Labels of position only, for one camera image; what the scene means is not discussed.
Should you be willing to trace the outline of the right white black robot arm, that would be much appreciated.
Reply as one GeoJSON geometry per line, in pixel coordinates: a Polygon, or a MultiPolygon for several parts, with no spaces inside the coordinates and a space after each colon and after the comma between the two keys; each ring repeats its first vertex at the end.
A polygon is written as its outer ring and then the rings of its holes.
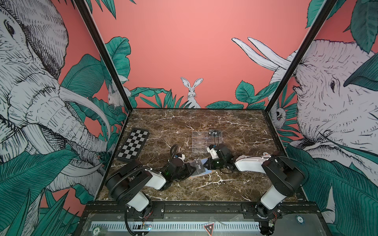
{"type": "Polygon", "coordinates": [[[263,156],[234,157],[226,145],[219,144],[210,145],[207,152],[211,155],[204,164],[208,170],[227,168],[232,172],[257,172],[268,176],[272,186],[256,204],[256,210],[263,218],[267,218],[285,198],[293,196],[305,179],[296,164],[279,151],[263,156]]]}

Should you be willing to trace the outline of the black VIP card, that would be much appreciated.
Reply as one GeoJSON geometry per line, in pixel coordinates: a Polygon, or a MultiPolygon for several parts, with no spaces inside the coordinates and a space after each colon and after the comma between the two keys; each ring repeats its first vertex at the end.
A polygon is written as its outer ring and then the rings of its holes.
{"type": "Polygon", "coordinates": [[[198,160],[194,161],[193,165],[195,165],[196,168],[197,168],[196,172],[192,175],[193,177],[201,176],[201,175],[206,174],[206,169],[205,169],[205,167],[204,167],[203,162],[202,162],[201,159],[198,159],[198,160]]]}
{"type": "Polygon", "coordinates": [[[219,130],[209,130],[208,131],[208,135],[210,137],[221,137],[222,136],[222,132],[219,131],[219,130]]]}

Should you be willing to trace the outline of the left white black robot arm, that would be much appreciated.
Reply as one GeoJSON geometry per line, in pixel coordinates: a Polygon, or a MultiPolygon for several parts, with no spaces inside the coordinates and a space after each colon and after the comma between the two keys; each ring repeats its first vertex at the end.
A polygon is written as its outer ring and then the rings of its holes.
{"type": "Polygon", "coordinates": [[[142,192],[144,187],[164,191],[173,182],[186,180],[197,170],[195,162],[184,162],[182,157],[175,157],[158,171],[134,160],[112,174],[105,181],[105,186],[109,198],[118,204],[132,207],[142,214],[149,214],[152,201],[142,192]]]}

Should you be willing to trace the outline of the clear plastic organizer box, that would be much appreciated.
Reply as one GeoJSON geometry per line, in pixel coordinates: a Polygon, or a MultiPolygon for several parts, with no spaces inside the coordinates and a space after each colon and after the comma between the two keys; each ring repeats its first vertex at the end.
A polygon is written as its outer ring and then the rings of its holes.
{"type": "Polygon", "coordinates": [[[193,131],[192,132],[192,152],[204,153],[207,148],[212,145],[218,145],[223,142],[223,135],[221,137],[210,137],[208,131],[193,131]]]}

